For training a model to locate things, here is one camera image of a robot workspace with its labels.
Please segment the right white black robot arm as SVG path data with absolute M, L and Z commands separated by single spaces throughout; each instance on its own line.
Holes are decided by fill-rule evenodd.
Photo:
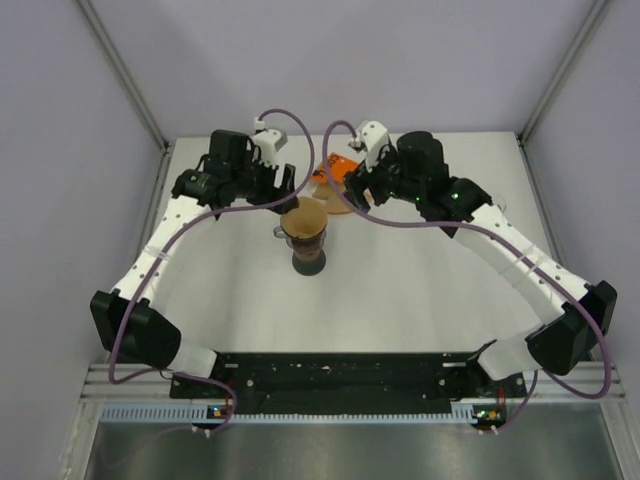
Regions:
M 347 199 L 360 211 L 390 199 L 413 204 L 420 216 L 475 253 L 530 305 L 537 320 L 473 356 L 466 380 L 487 396 L 504 378 L 542 369 L 568 374 L 606 335 L 617 301 L 611 284 L 590 284 L 566 270 L 507 220 L 492 197 L 468 178 L 450 174 L 439 140 L 414 131 L 392 140 L 369 122 L 349 143 L 365 155 L 345 175 Z

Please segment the clear plastic coffee dripper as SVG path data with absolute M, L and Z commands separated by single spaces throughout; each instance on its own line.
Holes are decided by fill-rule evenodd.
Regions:
M 275 238 L 284 239 L 287 242 L 287 245 L 293 250 L 311 252 L 323 248 L 326 238 L 326 229 L 323 229 L 312 236 L 296 236 L 287 233 L 281 226 L 276 226 L 273 229 L 273 235 Z

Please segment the brown paper coffee filter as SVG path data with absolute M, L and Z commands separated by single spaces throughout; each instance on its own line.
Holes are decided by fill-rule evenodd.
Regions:
M 310 239 L 324 231 L 328 224 L 325 205 L 311 197 L 299 197 L 298 207 L 280 218 L 280 227 L 291 238 Z

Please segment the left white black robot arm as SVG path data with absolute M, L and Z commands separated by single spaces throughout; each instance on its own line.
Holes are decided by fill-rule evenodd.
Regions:
M 198 165 L 180 174 L 160 223 L 126 275 L 90 302 L 103 347 L 128 361 L 192 375 L 205 396 L 226 387 L 214 350 L 189 340 L 169 319 L 169 294 L 203 233 L 202 216 L 219 213 L 237 199 L 268 205 L 283 214 L 297 204 L 295 166 L 279 163 L 288 141 L 284 131 L 263 129 L 248 136 L 216 130 Z

